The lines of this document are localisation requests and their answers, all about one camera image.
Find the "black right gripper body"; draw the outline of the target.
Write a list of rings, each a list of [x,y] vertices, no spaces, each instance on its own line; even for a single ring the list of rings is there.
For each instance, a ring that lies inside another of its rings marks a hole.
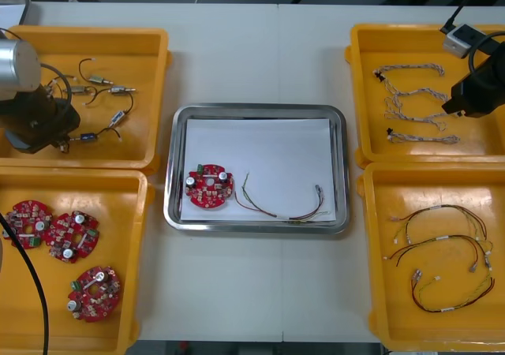
[[[479,117],[479,89],[473,81],[473,77],[468,74],[451,89],[451,97],[462,95],[466,101],[466,110],[463,111],[467,117]]]

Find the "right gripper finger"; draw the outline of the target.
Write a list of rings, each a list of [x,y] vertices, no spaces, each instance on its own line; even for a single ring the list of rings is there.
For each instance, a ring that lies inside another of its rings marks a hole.
[[[462,95],[454,95],[442,105],[446,114],[457,114],[466,110],[466,101]]]

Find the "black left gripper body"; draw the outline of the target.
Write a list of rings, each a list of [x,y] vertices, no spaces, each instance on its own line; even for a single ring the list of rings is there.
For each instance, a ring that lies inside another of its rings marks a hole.
[[[32,138],[26,145],[25,153],[35,154],[47,146],[57,148],[63,154],[69,152],[69,134],[79,127],[80,115],[71,100],[53,98],[52,101],[55,112],[51,117],[37,118],[29,122]]]

